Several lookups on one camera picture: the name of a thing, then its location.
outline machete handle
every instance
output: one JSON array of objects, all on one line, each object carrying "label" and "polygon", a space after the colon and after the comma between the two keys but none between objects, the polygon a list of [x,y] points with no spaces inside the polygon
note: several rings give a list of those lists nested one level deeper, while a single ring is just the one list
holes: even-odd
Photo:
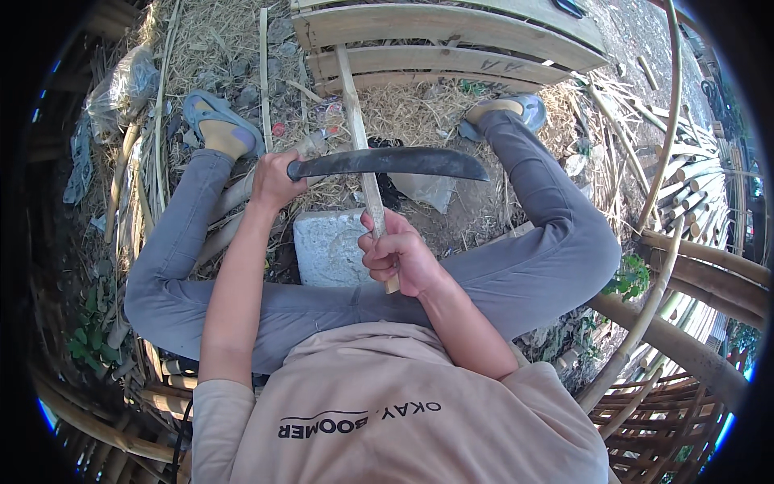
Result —
[{"label": "machete handle", "polygon": [[303,178],[299,173],[301,169],[301,163],[302,162],[299,160],[293,160],[288,163],[288,169],[286,172],[288,174],[288,178],[292,181],[299,181]]}]

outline wooden pallet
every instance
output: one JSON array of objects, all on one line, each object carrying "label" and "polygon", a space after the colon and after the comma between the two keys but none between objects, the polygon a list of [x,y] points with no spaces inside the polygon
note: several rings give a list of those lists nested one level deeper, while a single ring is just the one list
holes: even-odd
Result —
[{"label": "wooden pallet", "polygon": [[[569,78],[571,70],[606,64],[594,21],[570,17],[550,0],[463,3],[472,8],[291,0],[291,9],[299,43],[312,51],[307,62],[320,95],[341,90],[330,46],[363,41],[383,45],[348,49],[359,88],[455,78],[534,92]],[[389,45],[394,39],[427,39],[433,45]]]}]

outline sandal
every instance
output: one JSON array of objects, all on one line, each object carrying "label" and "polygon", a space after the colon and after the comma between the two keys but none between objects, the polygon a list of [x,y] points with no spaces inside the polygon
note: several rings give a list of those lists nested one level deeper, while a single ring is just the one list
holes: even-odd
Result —
[{"label": "sandal", "polygon": [[[499,99],[516,101],[524,107],[521,118],[529,131],[535,132],[542,128],[546,123],[546,105],[543,104],[543,100],[541,100],[537,94],[516,94],[513,96],[504,96]],[[475,142],[484,141],[484,136],[478,131],[476,125],[469,122],[467,119],[460,121],[458,131],[463,138],[468,138]]]},{"label": "sandal", "polygon": [[[211,109],[198,109],[196,104],[199,102],[197,98],[201,98],[211,106]],[[188,122],[196,136],[204,141],[204,136],[199,130],[199,123],[207,120],[225,121],[232,125],[237,125],[240,128],[244,128],[250,132],[255,138],[255,146],[248,151],[244,156],[254,157],[261,156],[266,152],[266,147],[263,144],[263,135],[261,131],[253,126],[246,119],[242,118],[237,113],[231,110],[231,103],[225,99],[218,98],[214,94],[204,91],[202,89],[194,89],[186,96],[183,102],[183,117]]]}]

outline leg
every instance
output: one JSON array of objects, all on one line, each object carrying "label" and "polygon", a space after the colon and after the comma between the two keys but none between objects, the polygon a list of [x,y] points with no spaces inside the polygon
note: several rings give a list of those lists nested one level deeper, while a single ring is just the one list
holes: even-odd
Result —
[{"label": "leg", "polygon": [[[235,158],[251,149],[249,133],[227,122],[202,121],[200,129],[207,138],[207,149],[192,155],[169,207],[132,267],[124,303],[126,316],[138,334],[191,359],[199,359],[214,281],[186,278],[204,243],[207,220]],[[314,333],[357,322],[355,291],[267,283],[253,371],[271,373],[282,366],[295,345]]]},{"label": "leg", "polygon": [[[500,334],[513,339],[591,299],[618,268],[621,248],[602,214],[519,115],[489,111],[478,128],[535,228],[449,257],[442,265]],[[362,321],[429,325],[416,300],[386,296],[378,285],[361,288],[358,309]]]}]

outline machete blade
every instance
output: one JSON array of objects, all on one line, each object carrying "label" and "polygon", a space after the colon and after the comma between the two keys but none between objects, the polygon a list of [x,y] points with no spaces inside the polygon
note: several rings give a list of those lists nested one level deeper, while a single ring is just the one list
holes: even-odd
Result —
[{"label": "machete blade", "polygon": [[292,161],[287,173],[293,181],[339,173],[417,173],[489,181],[484,167],[473,156],[453,149],[400,146],[356,149],[309,161]]}]

